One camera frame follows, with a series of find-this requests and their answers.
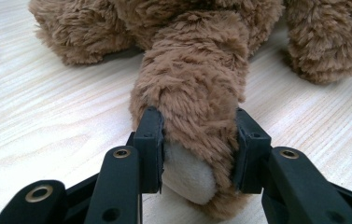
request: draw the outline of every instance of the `teddy bear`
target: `teddy bear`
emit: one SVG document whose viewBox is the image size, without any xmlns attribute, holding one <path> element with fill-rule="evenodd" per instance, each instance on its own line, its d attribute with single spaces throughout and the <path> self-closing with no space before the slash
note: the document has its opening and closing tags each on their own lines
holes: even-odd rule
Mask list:
<svg viewBox="0 0 352 224">
<path fill-rule="evenodd" d="M 144 110 L 164 117 L 163 182 L 214 218 L 234 217 L 246 195 L 230 180 L 236 108 L 248 58 L 285 14 L 290 66 L 327 84 L 352 76 L 352 0 L 31 0 L 37 36 L 65 64 L 145 51 L 131 92 L 134 128 Z"/>
</svg>

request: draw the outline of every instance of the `metal screw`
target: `metal screw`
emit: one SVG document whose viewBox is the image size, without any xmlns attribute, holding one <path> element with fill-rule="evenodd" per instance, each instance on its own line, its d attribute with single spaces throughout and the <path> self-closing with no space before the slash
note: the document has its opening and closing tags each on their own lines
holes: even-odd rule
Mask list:
<svg viewBox="0 0 352 224">
<path fill-rule="evenodd" d="M 27 193 L 25 200 L 28 203 L 39 203 L 47 199 L 53 192 L 51 185 L 40 185 Z"/>
<path fill-rule="evenodd" d="M 130 156 L 131 153 L 132 152 L 129 149 L 122 148 L 122 149 L 116 150 L 114 152 L 113 156 L 118 159 L 123 159 L 123 158 Z"/>
<path fill-rule="evenodd" d="M 293 152 L 291 150 L 287 150 L 287 149 L 283 149 L 280 151 L 280 155 L 282 155 L 283 157 L 287 158 L 287 159 L 298 159 L 299 155 L 296 152 Z"/>
</svg>

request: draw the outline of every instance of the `white object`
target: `white object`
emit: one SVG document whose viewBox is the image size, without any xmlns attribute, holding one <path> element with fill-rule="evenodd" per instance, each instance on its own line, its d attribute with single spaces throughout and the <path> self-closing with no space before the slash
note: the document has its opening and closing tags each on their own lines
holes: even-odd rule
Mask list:
<svg viewBox="0 0 352 224">
<path fill-rule="evenodd" d="M 216 194 L 213 170 L 180 144 L 164 143 L 163 183 L 193 203 L 206 204 Z"/>
</svg>

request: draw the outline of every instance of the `wooden table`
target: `wooden table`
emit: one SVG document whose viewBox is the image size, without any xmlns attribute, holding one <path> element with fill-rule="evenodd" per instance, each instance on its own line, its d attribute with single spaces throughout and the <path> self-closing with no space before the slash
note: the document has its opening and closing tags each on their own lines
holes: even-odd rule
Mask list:
<svg viewBox="0 0 352 224">
<path fill-rule="evenodd" d="M 97 173 L 131 129 L 138 49 L 91 66 L 65 66 L 35 38 L 28 0 L 0 0 L 0 211 L 24 186 L 57 179 L 69 188 Z M 303 151 L 331 182 L 352 190 L 352 78 L 315 86 L 286 64 L 280 22 L 251 59 L 241 105 L 273 137 Z M 260 195 L 235 219 L 265 223 Z M 144 196 L 144 223 L 217 223 L 168 188 Z"/>
</svg>

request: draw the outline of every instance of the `teddy bear leg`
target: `teddy bear leg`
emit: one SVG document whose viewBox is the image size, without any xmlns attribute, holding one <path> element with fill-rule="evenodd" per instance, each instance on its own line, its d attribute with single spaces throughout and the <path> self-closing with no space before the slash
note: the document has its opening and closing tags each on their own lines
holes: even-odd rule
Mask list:
<svg viewBox="0 0 352 224">
<path fill-rule="evenodd" d="M 97 63 L 134 42 L 108 1 L 32 0 L 43 40 L 65 64 Z"/>
<path fill-rule="evenodd" d="M 236 13 L 185 13 L 156 34 L 131 96 L 134 127 L 147 106 L 156 106 L 164 117 L 165 141 L 211 167 L 216 192 L 196 206 L 222 219 L 236 215 L 245 203 L 230 173 L 237 148 L 236 108 L 244 100 L 247 42 L 248 29 Z"/>
<path fill-rule="evenodd" d="M 326 84 L 352 76 L 352 0 L 287 0 L 289 54 L 303 79 Z"/>
</svg>

